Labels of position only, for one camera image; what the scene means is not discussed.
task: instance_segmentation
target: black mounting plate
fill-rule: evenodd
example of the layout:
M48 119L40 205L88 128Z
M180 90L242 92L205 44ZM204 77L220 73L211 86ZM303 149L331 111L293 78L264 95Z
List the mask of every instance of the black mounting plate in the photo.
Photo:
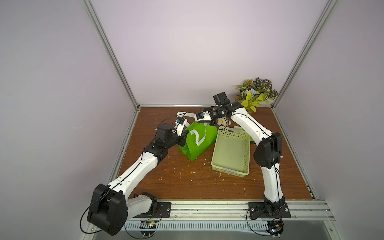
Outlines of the black mounting plate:
M284 204L283 206L281 206L280 208L280 213L279 214L276 214L274 216L268 216L264 211L265 207L264 207L265 203L264 202L249 202L248 203L248 209L249 209L249 213L250 213L250 219L255 219L256 217L257 218L280 218L280 215L282 218L291 218L291 213L289 212L289 208L288 208L288 205L287 204Z
M163 212L163 216L161 216L161 212L157 211L156 214L153 216L153 218L169 218L170 217L170 210L171 210L171 202L157 202L157 208ZM152 216L149 216L147 214L139 214L133 218L150 218Z

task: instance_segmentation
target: yellow leaf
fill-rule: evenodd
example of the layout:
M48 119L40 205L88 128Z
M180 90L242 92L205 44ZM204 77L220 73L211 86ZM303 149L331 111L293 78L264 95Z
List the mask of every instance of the yellow leaf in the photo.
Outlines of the yellow leaf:
M244 107L248 107L248 100L244 100L241 105L243 105Z
M253 105L253 106L259 106L260 103L258 103L258 101L253 101L253 102L252 102L252 105Z
M251 93L251 91L249 91L247 93L247 100L249 101L249 100L251 100L251 98L252 98L252 93Z
M261 94L256 100L264 101L268 93Z

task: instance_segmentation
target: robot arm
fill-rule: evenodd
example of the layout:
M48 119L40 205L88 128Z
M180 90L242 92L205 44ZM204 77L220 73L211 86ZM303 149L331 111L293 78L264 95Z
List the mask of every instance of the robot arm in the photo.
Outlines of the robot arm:
M282 137L279 133L272 133L251 115L238 102L230 103L225 93L214 96L217 109L206 108L202 113L194 116L195 121L208 122L217 125L218 119L227 117L239 124L258 145L253 157L262 169L265 191L264 205L260 209L267 216L276 216L285 204L285 198L280 188L279 166L282 153ZM127 219L139 214L153 216L157 209L157 198L148 194L128 199L137 184L154 169L168 154L168 149L176 144L185 145L188 131L183 130L188 124L183 117L178 117L176 126L169 123L159 125L155 138L143 150L137 161L121 176L107 186L98 185L92 195L87 220L115 235L124 226ZM260 216L252 212L251 219Z
M176 128L163 123L157 128L152 142L143 149L141 156L121 176L107 186L100 184L93 191L87 220L110 235L117 234L127 219L139 214L153 216L157 198L148 193L128 199L139 182L168 154L168 149L185 145L188 131L183 131L186 121L176 120Z
M264 207L259 212L251 213L250 218L255 219L260 212L267 216L277 216L280 209L288 209L280 187L280 159L282 155L282 136L272 133L258 123L244 108L235 101L230 102L226 94L219 93L214 96L217 109L206 108L202 113L196 114L197 121L207 121L210 125L217 125L220 118L227 117L239 124L255 141L258 146L253 154L256 163L261 167L264 179Z

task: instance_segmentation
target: aluminum frame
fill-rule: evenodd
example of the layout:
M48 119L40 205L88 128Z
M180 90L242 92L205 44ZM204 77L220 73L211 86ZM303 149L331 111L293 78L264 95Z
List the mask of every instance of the aluminum frame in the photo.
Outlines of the aluminum frame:
M135 110L138 110L139 105L138 105L138 103L137 103L137 101L136 101L136 99L132 93L131 88L129 87L127 79L124 75L124 72L121 69L121 66L120 66L120 64L116 58L116 55L115 55L115 53L112 49L112 46L111 46L111 44L107 38L107 35L105 34L105 31L101 25L101 22L100 22L97 14L96 14L94 7L93 7L92 1L91 0L83 0L83 3L84 3L84 6L85 6L85 9L87 11L89 18L91 19L91 21L92 21L92 23L96 29L96 32L99 35L101 43L104 45L105 50L107 51L108 56L111 59L112 64L115 67L115 69L119 75L119 78L120 78L120 80L121 80L121 82L125 88L125 91L127 92L129 98L131 99L131 102L132 102L133 106L135 107Z
M299 168L299 171L300 171L300 173L301 173L301 176L303 177L304 182L305 182L305 184L307 185L307 187L308 187L308 189L309 189L309 192L310 192L311 196L312 196L315 200L318 200L318 198L317 198L317 196L316 196L316 193L315 193L315 191L313 190L313 187L312 187L312 185L311 185L311 182L309 181L309 178L308 178L307 174L305 173L304 168L303 168L303 166L302 166L302 164L301 164L301 162L300 162L300 160L299 160L299 158L298 158L298 156L297 156L297 153L295 152L295 149L293 148L293 146L292 146L292 144L291 144L291 141L289 140L289 137L288 137L288 135L287 135L287 133L286 133L286 131L285 131L283 125L281 124L280 118L279 118L279 116L277 115L277 113L276 113L276 111L275 111L274 108L272 108L272 112L273 112L273 114L274 114L274 116L275 116L275 118L276 118L277 124L279 124L279 127L280 127L280 129L281 129L281 131L282 131L282 134L283 134L283 136L284 136L284 138L285 138L285 141L286 141L287 144L288 144L288 147L289 147L289 149L290 149L290 151L291 151L291 153L292 153L293 159L295 160L296 165L297 165L297 167Z
M153 231L241 231L251 232L245 214L248 202L262 202L259 200L161 200L160 202L172 202L170 218L163 218ZM339 228L325 201L316 200L288 200L292 218L288 220L318 220L323 221L332 240L344 240ZM126 221L128 231L148 230L151 228L141 224L147 218L135 218ZM266 230L268 220L260 218L248 222L253 230L266 236L270 236Z
M290 71L287 79L285 80L280 93L277 95L276 99L272 103L272 106L275 108L279 105L282 97L284 96L285 91L288 89L292 80L295 78L296 73L300 69L301 65L305 61L308 56L308 53L311 51L313 44L315 43L317 37L319 36L321 30L323 29L328 17L332 13L336 3L338 0L329 0L327 5L325 6L319 20L317 21L314 29L312 30L307 42L305 43L303 49L301 50L299 57L297 58L295 64L293 65L292 70Z
M133 115L133 118L131 120L131 123L129 124L126 136L124 138L124 141L123 141L121 149L120 149L119 156L116 159L115 165L114 165L114 167L112 169L111 176L109 177L109 182L112 182L113 180L115 180L118 177L118 175L119 175L121 164L122 164L124 156L125 156L125 154L127 152L127 147L128 147L129 141L131 140L133 129L135 128L136 121L137 121L137 118L139 117L140 110L141 110L141 107L139 107L135 111L135 113Z

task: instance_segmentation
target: white handle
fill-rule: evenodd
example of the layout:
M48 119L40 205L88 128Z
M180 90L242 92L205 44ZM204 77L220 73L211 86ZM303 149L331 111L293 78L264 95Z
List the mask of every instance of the white handle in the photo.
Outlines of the white handle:
M208 125L208 123L204 123L204 131L205 131L205 134L204 134L204 136L200 139L200 141L199 141L199 133L195 130L195 129L192 129L191 131L190 131L190 133L191 133L191 135L192 134L195 134L196 135L196 145L198 145L198 146L200 146L202 143L203 143L203 141L205 140L205 136L207 135L207 129L206 129L206 126Z

